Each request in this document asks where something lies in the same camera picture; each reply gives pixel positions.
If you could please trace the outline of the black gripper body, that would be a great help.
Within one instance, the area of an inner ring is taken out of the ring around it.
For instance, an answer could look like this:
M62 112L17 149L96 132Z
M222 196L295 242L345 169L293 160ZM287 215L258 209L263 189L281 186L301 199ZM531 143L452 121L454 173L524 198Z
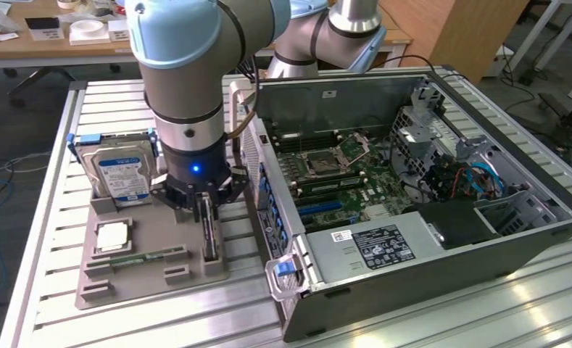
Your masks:
M230 177L232 171L226 161L226 136L208 148L198 151L182 151L162 143L168 164L168 184L185 191L194 186L197 191L206 191L209 183L220 187Z

